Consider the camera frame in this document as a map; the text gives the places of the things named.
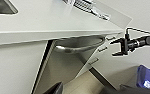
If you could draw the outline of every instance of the gray object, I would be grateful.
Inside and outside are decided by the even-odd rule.
[[[62,94],[62,91],[63,91],[63,83],[59,82],[53,85],[44,94]]]
[[[0,14],[16,14],[18,10],[9,0],[0,0]]]

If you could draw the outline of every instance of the stainless steel panel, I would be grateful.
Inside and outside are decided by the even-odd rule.
[[[76,77],[95,49],[104,43],[104,36],[78,37],[56,40],[56,46],[68,48],[90,47],[85,51],[67,54],[53,50],[44,69],[35,94],[42,94],[57,82],[66,84]]]

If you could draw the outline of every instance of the floor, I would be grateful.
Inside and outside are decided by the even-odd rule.
[[[64,85],[63,94],[99,94],[103,85],[89,71]]]

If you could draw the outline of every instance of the open dishwasher door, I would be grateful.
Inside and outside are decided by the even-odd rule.
[[[35,94],[44,93],[57,82],[66,84],[74,79],[104,38],[99,35],[54,40]]]

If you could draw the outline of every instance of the cabinet door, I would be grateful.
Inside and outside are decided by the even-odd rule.
[[[0,94],[31,94],[46,43],[0,45]]]
[[[105,36],[105,43],[99,46],[94,53],[91,55],[91,57],[88,59],[86,64],[83,66],[83,68],[80,70],[78,75],[76,77],[79,77],[81,74],[84,72],[88,71],[90,68],[92,68],[92,64],[97,63],[100,61],[99,59],[101,58],[102,54],[105,52],[105,50],[108,49],[108,46],[111,41],[116,39],[118,34],[110,34]]]

